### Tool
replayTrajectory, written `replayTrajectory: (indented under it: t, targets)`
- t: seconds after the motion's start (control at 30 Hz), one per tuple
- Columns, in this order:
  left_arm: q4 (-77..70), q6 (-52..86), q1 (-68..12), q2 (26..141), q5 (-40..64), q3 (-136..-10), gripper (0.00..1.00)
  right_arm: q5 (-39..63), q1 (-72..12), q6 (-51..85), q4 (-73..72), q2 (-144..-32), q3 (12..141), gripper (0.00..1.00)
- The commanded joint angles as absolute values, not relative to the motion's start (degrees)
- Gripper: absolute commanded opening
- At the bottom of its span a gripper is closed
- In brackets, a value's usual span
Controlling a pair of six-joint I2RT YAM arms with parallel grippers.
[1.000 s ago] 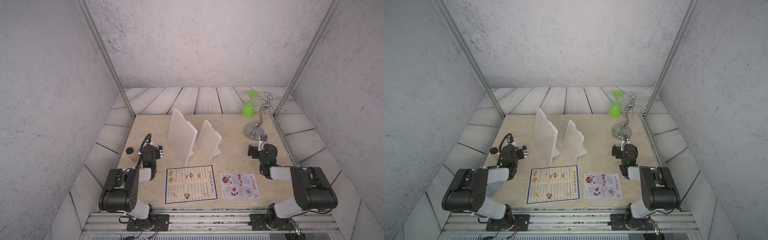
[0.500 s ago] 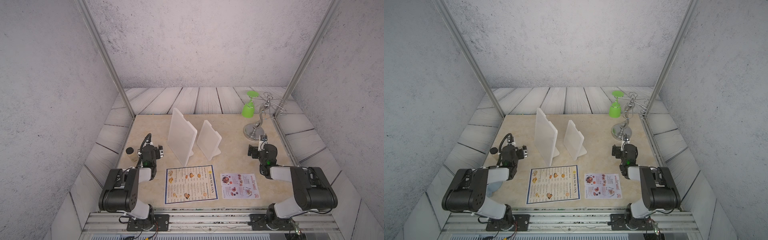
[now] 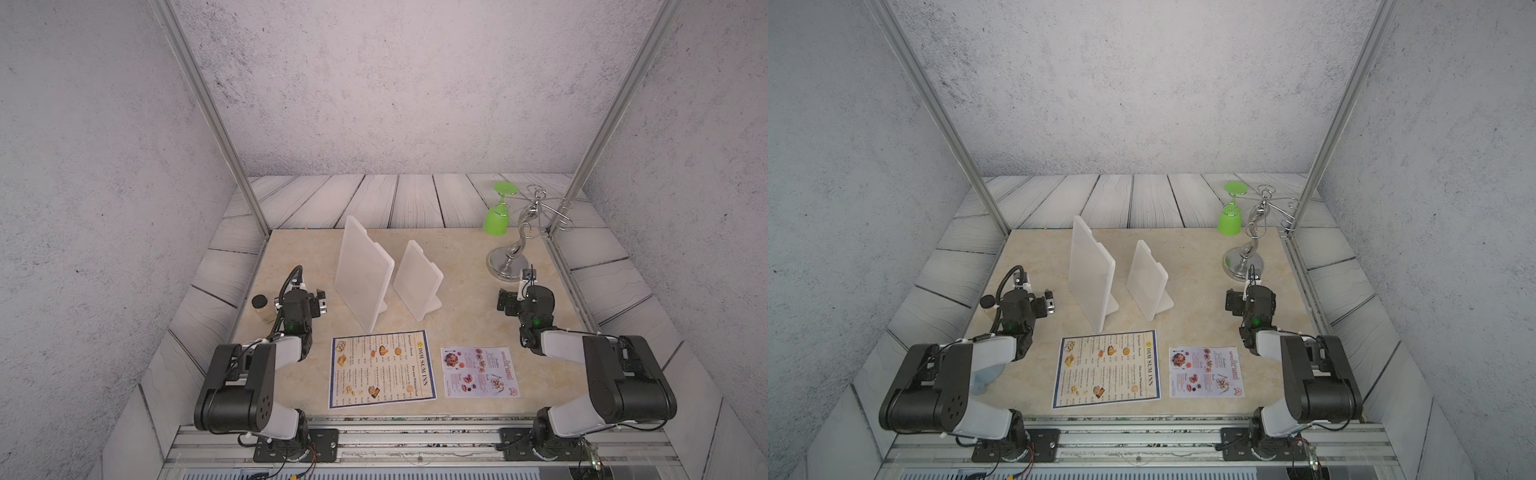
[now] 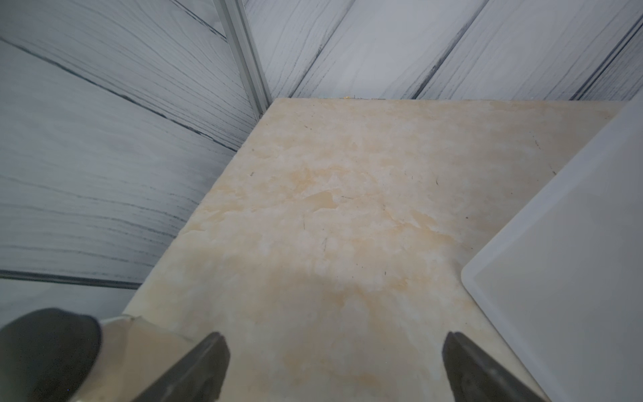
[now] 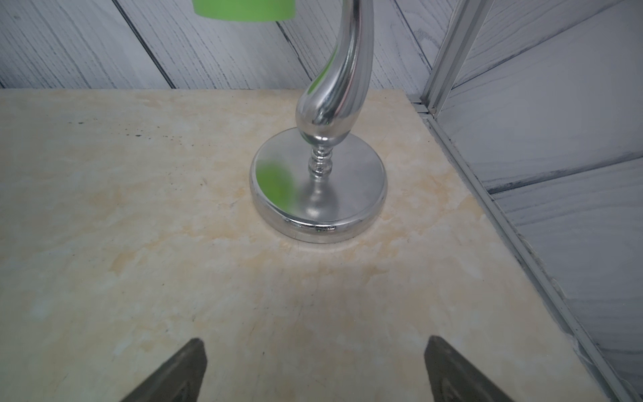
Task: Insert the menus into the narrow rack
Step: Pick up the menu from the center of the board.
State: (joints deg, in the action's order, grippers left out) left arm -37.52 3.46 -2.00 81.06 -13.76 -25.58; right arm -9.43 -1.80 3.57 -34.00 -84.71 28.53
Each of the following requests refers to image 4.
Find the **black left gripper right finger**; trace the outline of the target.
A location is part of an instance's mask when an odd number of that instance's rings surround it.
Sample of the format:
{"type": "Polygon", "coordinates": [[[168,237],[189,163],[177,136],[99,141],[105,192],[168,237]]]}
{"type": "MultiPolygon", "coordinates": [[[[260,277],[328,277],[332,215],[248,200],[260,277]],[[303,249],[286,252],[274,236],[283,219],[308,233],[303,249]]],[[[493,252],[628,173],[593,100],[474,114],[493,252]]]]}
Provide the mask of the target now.
{"type": "Polygon", "coordinates": [[[449,332],[441,354],[455,401],[544,401],[464,333],[449,332]]]}

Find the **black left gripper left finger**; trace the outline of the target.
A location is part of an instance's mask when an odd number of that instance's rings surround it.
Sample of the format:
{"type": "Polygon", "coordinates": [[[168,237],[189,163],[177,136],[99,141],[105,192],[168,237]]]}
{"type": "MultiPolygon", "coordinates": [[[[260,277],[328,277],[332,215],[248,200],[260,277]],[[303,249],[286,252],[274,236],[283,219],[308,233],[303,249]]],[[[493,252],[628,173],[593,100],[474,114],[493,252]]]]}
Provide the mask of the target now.
{"type": "Polygon", "coordinates": [[[229,361],[225,337],[210,333],[134,401],[217,401],[229,361]]]}

